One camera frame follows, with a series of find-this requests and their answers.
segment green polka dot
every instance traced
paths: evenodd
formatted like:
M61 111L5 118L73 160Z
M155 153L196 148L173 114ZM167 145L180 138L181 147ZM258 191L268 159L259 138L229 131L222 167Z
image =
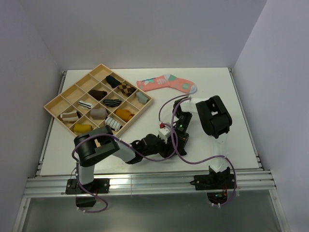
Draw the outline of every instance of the green polka dot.
M177 77L174 75L169 76L169 81L176 81Z
M190 84L183 84L183 89L188 89L190 88Z

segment orange sock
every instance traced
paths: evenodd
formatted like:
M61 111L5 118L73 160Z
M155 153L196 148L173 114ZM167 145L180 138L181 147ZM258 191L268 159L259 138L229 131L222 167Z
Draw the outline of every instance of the orange sock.
M197 86L192 81L178 78L172 74L165 74L156 78L137 81L136 84L144 91L165 87L174 88L181 92L190 94L197 91Z

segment sock toe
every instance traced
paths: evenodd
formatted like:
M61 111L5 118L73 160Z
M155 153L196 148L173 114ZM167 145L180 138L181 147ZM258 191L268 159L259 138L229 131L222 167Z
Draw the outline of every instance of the sock toe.
M197 86L196 85L192 85L190 88L190 94L195 93L197 91Z

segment white wall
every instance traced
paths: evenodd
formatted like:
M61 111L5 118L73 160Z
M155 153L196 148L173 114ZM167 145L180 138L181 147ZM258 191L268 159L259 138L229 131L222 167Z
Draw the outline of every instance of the white wall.
M309 1L268 0L234 77L292 231L309 228Z
M60 71L17 0L0 1L0 227L11 231L27 176L33 176Z
M20 0L63 69L233 67L266 0Z

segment robotic arm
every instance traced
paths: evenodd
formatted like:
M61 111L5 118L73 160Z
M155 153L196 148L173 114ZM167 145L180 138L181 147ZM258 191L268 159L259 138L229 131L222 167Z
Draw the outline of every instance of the robotic arm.
M173 111L181 100L183 99L175 101ZM229 132L229 128L232 125L232 118L219 96L213 96L209 99L190 99L182 102L180 107L176 109L176 117L179 120L175 122L174 131L178 138L177 150L180 155L184 156L187 154L184 148L188 141L189 134L186 131L191 121L192 113L198 113L203 130L216 141L214 143L214 147L217 147L214 148L217 153L216 155L221 155L221 147L222 144L225 145L226 134ZM102 188L102 185L107 186L109 183L103 183L100 182L99 179L94 179L94 167L96 163L110 155L119 157L127 164L138 163L143 157L109 136L98 137L97 141L99 146L97 146L95 139L88 139L98 134L112 135L112 129L109 126L102 127L81 134L74 139L75 147L78 145L76 149L79 157L78 178L80 184L86 190L92 193L106 193L108 188ZM148 134L141 140L133 141L131 146L145 157L159 153L163 158L167 158L174 151L171 136L170 129L161 125L158 136ZM226 185L226 181L229 179L228 177L231 176L228 163L223 158L214 158L209 166L209 170L210 174L206 175L208 178L201 181L195 178L190 184L195 185L197 190L218 189L219 186ZM83 193L83 191L80 189L75 179L70 179L68 180L66 193L77 194ZM76 205L78 207L92 207L95 202L95 198L87 198L87 200L85 200L85 197L76 198Z

